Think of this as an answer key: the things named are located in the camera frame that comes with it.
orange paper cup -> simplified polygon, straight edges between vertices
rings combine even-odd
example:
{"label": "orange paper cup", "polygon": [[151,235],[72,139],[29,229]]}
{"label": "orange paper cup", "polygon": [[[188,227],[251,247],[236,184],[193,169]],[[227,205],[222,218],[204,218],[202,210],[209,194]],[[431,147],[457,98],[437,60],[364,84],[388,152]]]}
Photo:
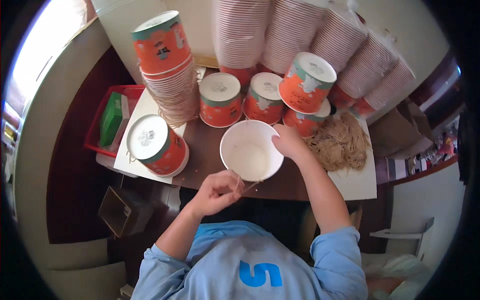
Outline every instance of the orange paper cup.
{"label": "orange paper cup", "polygon": [[252,79],[252,77],[257,74],[256,66],[244,69],[234,69],[220,65],[219,69],[220,72],[235,76],[240,81],[241,87],[248,86],[248,84],[250,83],[250,79]]}
{"label": "orange paper cup", "polygon": [[146,75],[174,69],[190,56],[190,47],[178,11],[163,12],[133,32],[133,45]]}
{"label": "orange paper cup", "polygon": [[314,136],[330,114],[330,103],[324,100],[322,108],[314,115],[305,115],[287,108],[283,116],[283,124],[294,127],[303,138]]}
{"label": "orange paper cup", "polygon": [[377,109],[374,109],[364,97],[350,107],[350,112],[359,119],[367,119],[376,111]]}
{"label": "orange paper cup", "polygon": [[140,67],[140,72],[149,81],[161,82],[165,79],[172,78],[174,75],[181,73],[182,71],[185,71],[185,69],[187,69],[192,62],[193,62],[193,56],[190,54],[184,62],[182,62],[175,68],[168,70],[166,72],[158,73],[156,75],[148,75],[148,74],[145,74],[142,67]]}
{"label": "orange paper cup", "polygon": [[240,120],[239,80],[227,73],[213,73],[200,83],[200,118],[216,128],[229,127]]}
{"label": "orange paper cup", "polygon": [[330,100],[330,103],[335,105],[338,109],[347,109],[357,101],[355,98],[345,93],[338,84],[334,84],[330,90],[328,100]]}
{"label": "orange paper cup", "polygon": [[282,77],[273,73],[256,74],[243,103],[243,113],[251,120],[260,120],[273,125],[282,118],[284,104],[278,94]]}
{"label": "orange paper cup", "polygon": [[145,115],[130,128],[127,136],[130,154],[160,177],[178,175],[187,165],[189,149],[159,115]]}
{"label": "orange paper cup", "polygon": [[303,114],[315,114],[335,83],[336,73],[324,59],[301,52],[278,85],[283,102]]}

stack of paper cups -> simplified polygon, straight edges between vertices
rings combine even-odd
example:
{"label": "stack of paper cups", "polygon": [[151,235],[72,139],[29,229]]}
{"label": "stack of paper cups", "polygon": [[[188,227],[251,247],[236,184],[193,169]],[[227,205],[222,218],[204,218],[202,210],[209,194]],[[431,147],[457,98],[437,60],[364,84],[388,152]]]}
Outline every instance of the stack of paper cups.
{"label": "stack of paper cups", "polygon": [[132,32],[145,87],[171,126],[198,115],[198,84],[178,11],[152,18]]}
{"label": "stack of paper cups", "polygon": [[301,52],[278,85],[283,102],[302,114],[315,114],[336,80],[336,72],[324,59]]}
{"label": "stack of paper cups", "polygon": [[130,154],[159,177],[173,177],[182,172],[190,151],[185,140],[158,115],[138,119],[128,131]]}
{"label": "stack of paper cups", "polygon": [[285,74],[295,55],[309,50],[327,12],[326,8],[297,0],[276,0],[266,32],[262,64],[275,73]]}
{"label": "stack of paper cups", "polygon": [[221,72],[242,86],[256,73],[262,54],[270,0],[217,0],[214,3],[214,43]]}
{"label": "stack of paper cups", "polygon": [[327,20],[316,33],[310,52],[329,62],[337,73],[367,38],[367,28],[351,10],[329,10]]}
{"label": "stack of paper cups", "polygon": [[280,121],[285,107],[278,93],[281,81],[282,77],[267,72],[258,73],[252,78],[243,102],[243,113],[248,119],[260,120],[269,125]]}
{"label": "stack of paper cups", "polygon": [[332,88],[328,99],[337,108],[349,108],[381,81],[385,72],[394,66],[397,58],[391,45],[369,30],[362,47],[338,75],[336,86]]}
{"label": "stack of paper cups", "polygon": [[385,73],[380,83],[350,107],[350,111],[358,118],[366,119],[385,106],[414,79],[415,75],[411,68],[402,57],[398,57],[395,66]]}

cardboard box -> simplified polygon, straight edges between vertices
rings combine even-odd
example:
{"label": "cardboard box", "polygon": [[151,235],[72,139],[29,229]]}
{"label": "cardboard box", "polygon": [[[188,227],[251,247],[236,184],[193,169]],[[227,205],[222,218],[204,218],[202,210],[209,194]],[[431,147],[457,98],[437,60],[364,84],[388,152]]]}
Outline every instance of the cardboard box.
{"label": "cardboard box", "polygon": [[98,211],[98,215],[119,238],[142,232],[152,213],[151,204],[137,193],[110,186]]}
{"label": "cardboard box", "polygon": [[369,132],[376,157],[408,159],[433,144],[427,117],[409,99],[374,122]]}

tissue box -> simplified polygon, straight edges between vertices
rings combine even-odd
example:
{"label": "tissue box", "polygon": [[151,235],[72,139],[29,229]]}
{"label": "tissue box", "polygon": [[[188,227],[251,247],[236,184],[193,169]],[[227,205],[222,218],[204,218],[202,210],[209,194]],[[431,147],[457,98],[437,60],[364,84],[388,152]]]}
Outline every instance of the tissue box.
{"label": "tissue box", "polygon": [[128,98],[113,92],[100,120],[100,146],[119,144],[129,119]]}

printed number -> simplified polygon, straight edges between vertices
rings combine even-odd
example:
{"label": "printed number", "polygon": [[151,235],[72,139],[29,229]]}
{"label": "printed number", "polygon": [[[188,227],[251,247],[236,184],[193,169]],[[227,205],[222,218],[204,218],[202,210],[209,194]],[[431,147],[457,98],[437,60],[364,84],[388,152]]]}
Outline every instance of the printed number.
{"label": "printed number", "polygon": [[250,265],[244,261],[240,261],[240,279],[249,287],[261,287],[265,284],[266,274],[270,274],[270,284],[273,287],[282,286],[282,277],[280,269],[276,264],[256,264],[253,266],[253,277],[250,275]]}

